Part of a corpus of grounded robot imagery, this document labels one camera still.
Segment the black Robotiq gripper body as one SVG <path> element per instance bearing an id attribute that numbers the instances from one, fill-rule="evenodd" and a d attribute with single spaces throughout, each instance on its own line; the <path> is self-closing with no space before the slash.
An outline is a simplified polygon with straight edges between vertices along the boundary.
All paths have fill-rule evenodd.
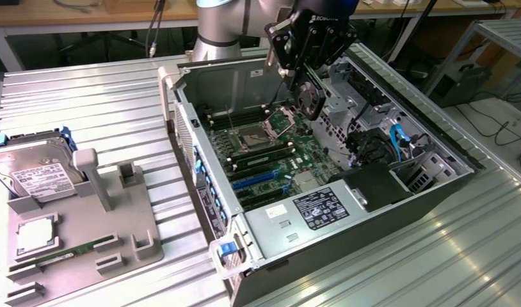
<path id="1" fill-rule="evenodd" d="M 358 0 L 295 1 L 290 15 L 291 30 L 297 33 L 305 32 L 310 26 L 345 29 L 358 3 Z"/>

